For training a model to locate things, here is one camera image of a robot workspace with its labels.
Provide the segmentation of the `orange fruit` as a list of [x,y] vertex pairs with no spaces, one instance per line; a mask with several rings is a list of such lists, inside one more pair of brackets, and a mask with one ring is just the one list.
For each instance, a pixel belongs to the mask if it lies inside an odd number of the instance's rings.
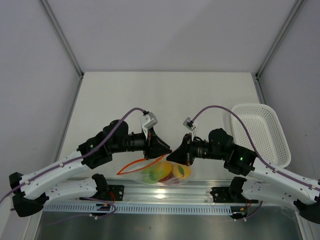
[[172,173],[173,176],[179,180],[186,180],[192,174],[191,169],[188,166],[181,164],[175,164],[172,167]]

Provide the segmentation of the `yellow green mango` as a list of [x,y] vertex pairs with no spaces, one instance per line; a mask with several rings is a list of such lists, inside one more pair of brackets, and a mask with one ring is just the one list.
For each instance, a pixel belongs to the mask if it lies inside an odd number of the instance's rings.
[[168,176],[173,169],[173,165],[168,161],[159,162],[153,169],[153,175],[156,179],[160,180]]

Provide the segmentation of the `clear zip top bag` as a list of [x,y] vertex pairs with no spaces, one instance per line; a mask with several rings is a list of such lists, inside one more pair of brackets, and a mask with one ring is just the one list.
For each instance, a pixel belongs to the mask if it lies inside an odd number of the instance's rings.
[[132,161],[117,175],[145,185],[177,186],[192,180],[195,173],[192,167],[168,161],[167,156],[162,155],[155,159]]

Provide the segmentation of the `red grape bunch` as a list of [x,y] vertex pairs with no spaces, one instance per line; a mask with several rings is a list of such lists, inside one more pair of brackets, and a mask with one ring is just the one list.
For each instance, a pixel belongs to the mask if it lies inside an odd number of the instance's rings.
[[175,186],[180,183],[180,180],[174,175],[167,175],[158,181],[159,184],[163,186]]

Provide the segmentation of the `green apple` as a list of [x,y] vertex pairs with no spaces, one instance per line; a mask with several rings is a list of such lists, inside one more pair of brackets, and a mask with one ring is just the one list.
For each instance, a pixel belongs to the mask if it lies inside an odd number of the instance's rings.
[[151,167],[145,168],[141,172],[141,179],[142,182],[145,184],[155,184],[157,183],[157,180],[154,178],[154,171]]

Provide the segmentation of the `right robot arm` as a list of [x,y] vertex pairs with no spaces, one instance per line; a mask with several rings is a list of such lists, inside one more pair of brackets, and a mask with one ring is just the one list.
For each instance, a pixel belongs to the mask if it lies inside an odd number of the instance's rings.
[[320,182],[263,161],[258,153],[237,145],[223,129],[212,130],[208,140],[187,133],[168,161],[191,166],[195,159],[221,160],[235,174],[228,196],[234,202],[258,200],[293,209],[315,224],[320,222]]

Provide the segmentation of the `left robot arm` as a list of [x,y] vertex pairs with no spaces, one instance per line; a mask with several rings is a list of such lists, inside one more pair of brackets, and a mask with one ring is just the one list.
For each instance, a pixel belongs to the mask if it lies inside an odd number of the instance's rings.
[[12,173],[9,183],[13,208],[19,217],[29,217],[53,202],[76,198],[107,200],[110,187],[102,174],[76,182],[65,180],[111,162],[113,154],[139,151],[146,160],[172,152],[152,127],[141,133],[129,133],[125,121],[114,120],[64,159],[31,174]]

